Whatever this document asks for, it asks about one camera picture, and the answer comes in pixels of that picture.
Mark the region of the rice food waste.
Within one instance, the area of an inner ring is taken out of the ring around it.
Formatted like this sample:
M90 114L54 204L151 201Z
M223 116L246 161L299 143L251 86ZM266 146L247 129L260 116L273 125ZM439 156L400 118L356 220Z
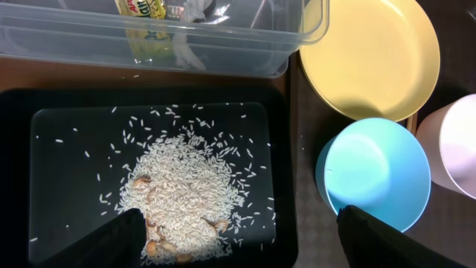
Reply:
M132 145L139 155L123 165L118 201L100 194L100 215L141 211L144 266L232 256L242 245L242 232L262 216L250 207L256 172L239 163L232 132L215 132L214 124L187 117L171 104L130 115L119 141L111 144L114 154Z

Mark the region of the wooden chopstick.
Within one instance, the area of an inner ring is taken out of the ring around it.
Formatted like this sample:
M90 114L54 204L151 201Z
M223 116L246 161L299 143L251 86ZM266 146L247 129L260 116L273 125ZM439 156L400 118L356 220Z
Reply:
M416 135L417 133L417 121L418 121L417 112L415 112L412 116L410 116L406 121L406 128L412 135Z

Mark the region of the white tissue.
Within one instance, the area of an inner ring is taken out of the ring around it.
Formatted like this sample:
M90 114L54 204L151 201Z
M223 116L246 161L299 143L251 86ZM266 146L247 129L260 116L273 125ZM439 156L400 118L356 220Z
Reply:
M187 0L184 3L184 12L180 22L193 23L195 20L205 20L205 11L212 4L212 0ZM204 63L193 53L187 44L185 33L175 33L173 36L173 52L176 56L176 64L182 68L196 68L205 71Z

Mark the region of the green snack wrapper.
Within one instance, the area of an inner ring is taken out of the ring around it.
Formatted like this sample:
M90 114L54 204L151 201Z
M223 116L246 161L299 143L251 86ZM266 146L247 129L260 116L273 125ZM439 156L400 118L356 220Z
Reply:
M164 0L115 0L122 16L164 20L167 5ZM171 35L151 28L126 29L129 47L136 64L152 65L174 60Z

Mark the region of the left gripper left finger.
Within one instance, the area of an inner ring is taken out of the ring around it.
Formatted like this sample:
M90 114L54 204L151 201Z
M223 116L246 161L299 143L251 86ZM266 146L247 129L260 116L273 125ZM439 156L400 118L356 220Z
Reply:
M139 268L146 238L144 216L132 208L37 266Z

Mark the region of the blue bowl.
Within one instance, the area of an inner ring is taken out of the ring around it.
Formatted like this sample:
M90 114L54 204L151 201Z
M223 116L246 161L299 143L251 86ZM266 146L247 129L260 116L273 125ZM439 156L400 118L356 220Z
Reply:
M330 139L316 162L315 182L334 213L354 205L400 232L420 219L431 195L421 144L383 118L353 122Z

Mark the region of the yellow plate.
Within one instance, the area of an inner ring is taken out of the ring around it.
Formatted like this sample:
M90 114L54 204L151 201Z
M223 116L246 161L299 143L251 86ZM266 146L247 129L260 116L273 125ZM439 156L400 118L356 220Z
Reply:
M440 72L437 35L415 0L331 1L327 32L300 59L319 97L353 120L412 116Z

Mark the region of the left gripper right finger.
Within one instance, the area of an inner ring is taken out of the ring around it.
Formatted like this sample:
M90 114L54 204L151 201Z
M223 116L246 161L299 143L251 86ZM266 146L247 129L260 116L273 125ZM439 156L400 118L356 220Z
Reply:
M350 268L463 268L354 205L341 208L336 222Z

